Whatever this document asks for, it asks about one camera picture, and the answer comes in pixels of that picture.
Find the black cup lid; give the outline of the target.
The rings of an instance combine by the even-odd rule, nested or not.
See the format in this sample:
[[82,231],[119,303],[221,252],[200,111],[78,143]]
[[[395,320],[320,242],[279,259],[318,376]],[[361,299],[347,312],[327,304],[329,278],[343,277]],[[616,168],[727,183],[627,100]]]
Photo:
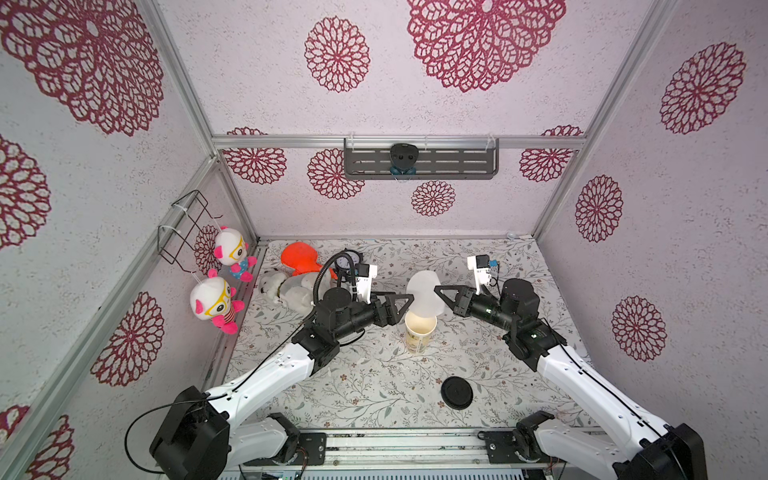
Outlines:
[[445,379],[440,388],[444,404],[454,410],[467,409],[474,400],[474,391],[470,383],[458,376]]

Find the floral paper milk tea cup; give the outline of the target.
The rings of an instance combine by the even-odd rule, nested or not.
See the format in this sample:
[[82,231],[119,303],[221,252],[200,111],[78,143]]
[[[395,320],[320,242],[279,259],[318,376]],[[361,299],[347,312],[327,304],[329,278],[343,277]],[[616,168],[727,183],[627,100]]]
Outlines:
[[406,348],[412,353],[423,353],[437,327],[437,317],[422,317],[408,312],[404,321]]

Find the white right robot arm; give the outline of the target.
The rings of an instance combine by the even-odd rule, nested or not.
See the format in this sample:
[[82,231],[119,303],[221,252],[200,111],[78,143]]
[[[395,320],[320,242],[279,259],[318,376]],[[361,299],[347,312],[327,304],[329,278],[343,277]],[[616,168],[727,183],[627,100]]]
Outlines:
[[598,479],[707,478],[701,436],[685,423],[673,426],[650,413],[594,370],[540,316],[530,282],[509,279],[499,297],[484,286],[443,285],[434,292],[455,315],[503,330],[513,356],[564,391],[608,437],[576,432],[538,411],[512,431],[517,457],[559,459]]

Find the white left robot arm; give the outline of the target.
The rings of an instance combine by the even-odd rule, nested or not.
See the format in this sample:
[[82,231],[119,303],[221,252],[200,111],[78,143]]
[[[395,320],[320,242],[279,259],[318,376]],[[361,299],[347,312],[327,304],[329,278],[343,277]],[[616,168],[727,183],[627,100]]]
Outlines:
[[277,394],[310,378],[339,353],[341,339],[375,325],[398,324],[411,294],[357,301],[342,288],[316,301],[286,344],[250,372],[201,391],[190,386],[167,404],[149,454],[169,479],[215,479],[226,468],[286,450],[290,425],[271,415],[254,427],[245,421]]

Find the white plush dog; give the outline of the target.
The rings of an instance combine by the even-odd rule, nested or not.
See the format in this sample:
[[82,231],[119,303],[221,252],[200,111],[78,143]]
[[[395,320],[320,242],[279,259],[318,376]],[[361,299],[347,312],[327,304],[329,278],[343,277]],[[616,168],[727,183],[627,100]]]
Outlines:
[[275,305],[283,306],[306,316],[314,308],[313,287],[318,272],[289,276],[278,269],[269,269],[260,275],[259,292]]

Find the black alarm clock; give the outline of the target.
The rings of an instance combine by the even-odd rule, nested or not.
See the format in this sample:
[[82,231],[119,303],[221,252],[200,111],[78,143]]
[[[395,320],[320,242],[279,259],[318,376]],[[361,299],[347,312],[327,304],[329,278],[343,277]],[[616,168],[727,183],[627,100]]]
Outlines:
[[348,279],[355,273],[359,263],[363,261],[363,255],[351,249],[345,249],[344,254],[334,261],[333,270],[338,278]]

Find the orange plastic toy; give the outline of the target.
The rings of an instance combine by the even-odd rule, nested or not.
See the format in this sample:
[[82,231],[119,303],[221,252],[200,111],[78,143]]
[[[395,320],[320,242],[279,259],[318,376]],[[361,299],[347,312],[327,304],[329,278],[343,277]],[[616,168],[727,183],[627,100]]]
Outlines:
[[292,271],[293,276],[320,272],[323,268],[318,263],[317,251],[304,242],[294,242],[286,246],[281,253],[281,263]]

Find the plush doll blue dress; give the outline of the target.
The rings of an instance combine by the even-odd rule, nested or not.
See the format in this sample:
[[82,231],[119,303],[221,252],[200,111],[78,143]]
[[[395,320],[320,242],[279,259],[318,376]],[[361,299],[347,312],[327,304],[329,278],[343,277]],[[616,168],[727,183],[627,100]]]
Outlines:
[[222,226],[215,237],[213,253],[237,280],[251,282],[254,279],[251,270],[258,260],[249,254],[249,244],[238,230]]

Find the plush doll striped dress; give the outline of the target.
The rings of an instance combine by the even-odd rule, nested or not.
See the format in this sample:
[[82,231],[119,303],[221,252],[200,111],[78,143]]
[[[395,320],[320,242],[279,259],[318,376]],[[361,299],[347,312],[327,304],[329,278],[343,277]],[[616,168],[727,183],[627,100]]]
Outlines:
[[235,300],[237,291],[215,269],[207,273],[190,292],[190,307],[194,315],[212,324],[228,335],[239,331],[236,314],[245,309],[243,301]]

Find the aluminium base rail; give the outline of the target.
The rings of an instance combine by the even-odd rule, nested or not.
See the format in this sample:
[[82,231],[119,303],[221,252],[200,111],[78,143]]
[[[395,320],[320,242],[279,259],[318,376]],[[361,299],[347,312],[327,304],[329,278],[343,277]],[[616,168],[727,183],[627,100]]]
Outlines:
[[509,428],[305,429],[288,464],[257,460],[221,479],[560,479],[563,463],[523,460]]

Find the grey wall shelf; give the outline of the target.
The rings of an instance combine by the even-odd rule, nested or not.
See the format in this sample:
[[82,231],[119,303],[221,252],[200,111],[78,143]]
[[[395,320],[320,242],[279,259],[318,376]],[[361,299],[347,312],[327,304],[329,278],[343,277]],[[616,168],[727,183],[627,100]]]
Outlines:
[[490,180],[499,171],[496,147],[419,148],[416,174],[394,176],[390,173],[390,147],[357,147],[344,140],[342,154],[344,175],[349,180]]

